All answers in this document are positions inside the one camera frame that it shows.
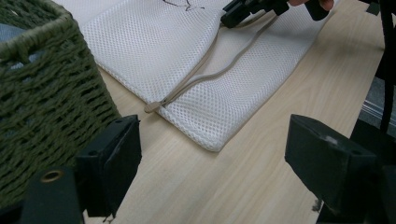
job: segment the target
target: white mesh bag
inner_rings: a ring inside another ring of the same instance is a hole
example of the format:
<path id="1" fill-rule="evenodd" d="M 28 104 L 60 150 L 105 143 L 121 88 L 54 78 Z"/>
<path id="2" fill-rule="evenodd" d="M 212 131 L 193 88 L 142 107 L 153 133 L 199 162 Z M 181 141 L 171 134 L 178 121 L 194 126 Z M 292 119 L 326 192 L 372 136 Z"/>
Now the white mesh bag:
<path id="1" fill-rule="evenodd" d="M 147 103 L 160 102 L 211 55 L 191 79 L 226 66 L 262 28 L 221 28 L 229 1 L 124 0 L 81 27 L 100 66 Z M 202 147 L 220 151 L 279 88 L 324 21 L 293 7 L 263 31 L 233 66 L 200 82 L 158 113 Z"/>

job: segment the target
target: wooden table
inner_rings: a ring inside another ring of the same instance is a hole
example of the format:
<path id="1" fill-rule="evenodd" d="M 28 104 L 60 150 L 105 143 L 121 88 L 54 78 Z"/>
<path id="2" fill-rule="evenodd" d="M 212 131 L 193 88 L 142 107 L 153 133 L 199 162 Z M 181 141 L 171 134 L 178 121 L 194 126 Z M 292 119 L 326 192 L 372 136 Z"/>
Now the wooden table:
<path id="1" fill-rule="evenodd" d="M 293 74 L 220 153 L 209 152 L 102 71 L 143 159 L 111 223 L 315 223 L 316 197 L 285 163 L 290 114 L 350 136 L 383 53 L 381 20 L 344 0 Z M 88 218 L 87 223 L 102 223 Z"/>

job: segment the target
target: wicker basket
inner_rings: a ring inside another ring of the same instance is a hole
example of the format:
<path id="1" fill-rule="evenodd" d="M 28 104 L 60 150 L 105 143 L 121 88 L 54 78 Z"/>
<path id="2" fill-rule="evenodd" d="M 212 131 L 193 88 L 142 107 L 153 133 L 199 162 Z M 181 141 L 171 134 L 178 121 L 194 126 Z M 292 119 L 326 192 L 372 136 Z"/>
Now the wicker basket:
<path id="1" fill-rule="evenodd" d="M 0 23 L 26 31 L 0 43 L 0 208 L 29 178 L 74 156 L 120 115 L 77 23 L 48 0 L 0 0 Z M 29 55 L 39 52 L 33 62 Z M 15 64 L 23 63 L 21 68 Z"/>

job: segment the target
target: human hand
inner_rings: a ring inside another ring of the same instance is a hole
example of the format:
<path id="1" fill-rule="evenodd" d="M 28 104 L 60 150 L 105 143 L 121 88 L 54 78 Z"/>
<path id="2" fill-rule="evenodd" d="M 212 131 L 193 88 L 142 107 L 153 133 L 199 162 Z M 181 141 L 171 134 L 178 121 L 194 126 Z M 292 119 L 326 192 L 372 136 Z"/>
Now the human hand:
<path id="1" fill-rule="evenodd" d="M 300 4 L 307 2 L 308 0 L 289 0 L 289 3 L 293 7 L 297 7 Z M 330 11 L 334 6 L 334 0 L 311 0 L 311 1 L 319 1 L 320 6 L 323 7 L 326 11 Z"/>

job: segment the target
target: light wood surface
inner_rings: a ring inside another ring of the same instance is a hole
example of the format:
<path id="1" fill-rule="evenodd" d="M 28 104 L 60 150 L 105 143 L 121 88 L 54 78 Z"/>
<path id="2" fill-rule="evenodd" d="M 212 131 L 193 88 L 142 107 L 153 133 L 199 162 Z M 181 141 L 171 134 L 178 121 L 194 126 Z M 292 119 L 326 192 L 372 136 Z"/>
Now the light wood surface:
<path id="1" fill-rule="evenodd" d="M 383 52 L 380 18 L 344 0 L 290 78 L 220 153 L 209 152 L 102 71 L 143 159 L 116 223 L 315 223 L 316 197 L 285 163 L 290 114 L 350 136 Z M 102 223 L 103 218 L 87 218 Z"/>

